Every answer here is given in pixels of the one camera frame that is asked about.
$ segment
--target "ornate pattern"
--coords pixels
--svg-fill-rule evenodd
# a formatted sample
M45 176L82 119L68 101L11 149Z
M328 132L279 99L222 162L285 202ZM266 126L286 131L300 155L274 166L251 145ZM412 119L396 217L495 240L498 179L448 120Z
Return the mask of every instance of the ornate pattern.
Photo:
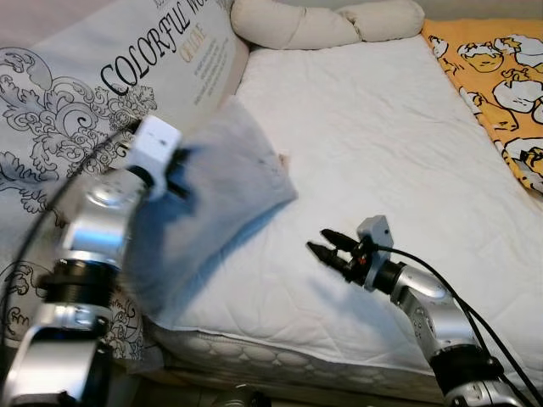
M20 209L9 208L12 213L43 211L57 181L72 176L99 143L135 118L157 109L149 86L134 86L120 97L100 86L91 88L74 77L53 77L40 56L17 47L0 48L0 99L2 116L14 129L3 135L0 147L0 196L16 190L22 204ZM126 154L122 145L130 137L127 132L107 144L84 171L97 174L107 170L117 157ZM8 211L4 210L3 216L9 216ZM11 267L0 273L2 284ZM27 261L18 265L5 324L9 339L19 341L26 332L44 295L37 287L37 279L50 272L43 265ZM0 298L0 304L3 301L5 298ZM115 357L139 359L142 322L135 304L117 288L111 307L113 320L105 340L114 348Z

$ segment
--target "robotic arm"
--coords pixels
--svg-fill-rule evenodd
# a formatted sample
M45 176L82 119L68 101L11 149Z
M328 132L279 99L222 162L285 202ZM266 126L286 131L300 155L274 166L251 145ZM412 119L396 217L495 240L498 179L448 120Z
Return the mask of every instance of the robotic arm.
M308 243L320 261L339 271L347 282L389 295L407 315L445 395L446 407L523 406L499 380L503 373L499 361L479 347L467 317L439 280L415 267L392 262L389 253L376 250L376 245L393 244L384 216L360 224L359 242L329 229L322 235L337 249ZM338 249L350 253L352 260L341 259Z
M140 205L166 191L181 133L147 116L125 168L101 175L84 193L63 235L46 298L25 334L0 405L105 405L112 353L101 342L109 300Z

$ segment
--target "floor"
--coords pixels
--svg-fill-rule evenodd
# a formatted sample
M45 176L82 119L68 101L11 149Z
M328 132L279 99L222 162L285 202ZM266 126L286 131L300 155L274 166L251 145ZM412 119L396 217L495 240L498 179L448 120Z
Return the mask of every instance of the floor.
M206 387L173 387L144 381L137 390L132 407L210 407L219 391ZM274 399L273 407L313 407Z

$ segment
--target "white pillow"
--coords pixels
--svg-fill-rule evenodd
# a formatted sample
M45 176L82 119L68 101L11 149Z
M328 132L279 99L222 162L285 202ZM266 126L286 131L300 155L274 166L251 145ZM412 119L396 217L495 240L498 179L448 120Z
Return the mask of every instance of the white pillow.
M336 12L276 0L236 0L230 17L236 34L262 47L319 49L415 36L424 12L412 0L363 3Z

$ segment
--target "black cable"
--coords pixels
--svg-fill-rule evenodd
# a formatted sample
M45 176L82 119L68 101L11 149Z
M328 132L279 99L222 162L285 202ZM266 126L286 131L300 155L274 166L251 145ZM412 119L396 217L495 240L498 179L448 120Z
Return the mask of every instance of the black cable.
M515 393L515 396L518 397L518 399L520 401L523 402L523 404L526 406L526 407L534 407L534 405L532 404L531 401L528 400L528 398L524 395L523 392L521 392L517 386L515 386L514 384L512 384L512 382L507 378L506 375L504 374L501 374L500 375L500 380L502 382L504 382L507 386L509 386L512 390L513 393Z
M481 315L479 315L468 303L466 303L466 301L464 301L456 293L456 291L451 287L449 282L447 282L447 280L434 267L432 267L431 265L426 263L424 260L419 259L417 256L415 256L413 254L410 254L410 253L407 253L407 252L404 252L403 250L399 250L397 248L387 248L385 246L376 245L376 249L380 250L380 251L384 251L384 252L396 253L396 254L399 254L401 256L407 257L408 259L416 261L418 264L424 266L432 274L434 274L437 277L437 279L439 280L439 282L441 282L441 284L443 284L445 286L445 288L447 288L447 290L449 290L449 292L451 293L453 298L458 302L458 304L462 308L462 311L464 311L464 314L466 314L466 316L473 315L481 323L481 325L484 327L484 329L490 334L490 336L492 337L492 339L494 340L496 345L498 345L498 348L500 348L501 352L507 358L507 360L511 364L512 368L517 372L519 377L522 379L523 383L526 385L528 390L532 393L534 398L537 400L537 403L539 405L541 405L541 407L543 407L543 397L541 397L541 394L539 393L539 391L537 390L535 385L530 381L528 376L526 376L526 374L524 373L524 371L522 370L522 368L520 367L518 362L515 360L515 358L509 352L507 347L500 340L498 335L490 327L488 322L486 322ZM472 326L473 331L476 332L475 323L473 322L473 324L472 324L472 322L470 321L470 325ZM480 333L477 336L478 336L479 343L481 344L481 347L483 347L484 346L483 338L480 336Z
M57 192L53 195L51 200L46 205L45 209L38 215L34 223L32 224L29 231L26 233L25 240L21 243L19 252L15 256L15 260L12 263L11 271L9 272L8 276L6 277L4 287L3 287L3 305L2 305L2 329L0 330L0 379L5 378L5 376L8 373L8 355L7 355L7 349L6 349L6 331L8 330L8 302L9 302L9 294L11 293L12 286L14 283L15 278L15 272L17 271L17 267L25 257L26 251L30 247L32 240L36 237L36 234L42 225L43 221L47 218L47 215L49 212L53 210L53 208L57 205L59 200L63 197L65 192L68 190L70 185L76 180L77 176L80 175L85 166L88 164L88 162L91 159L96 158L96 155L98 151L100 151L102 148L104 148L107 144L112 142L114 139L116 139L119 135L123 134L125 131L131 131L134 132L139 124L141 123L141 120L136 120L130 125L127 125L126 127L123 127L116 131L115 133L108 136L103 142L97 144L94 149L91 151L89 155L87 155L79 164L76 171L72 174L70 178L66 178L62 186L57 190Z

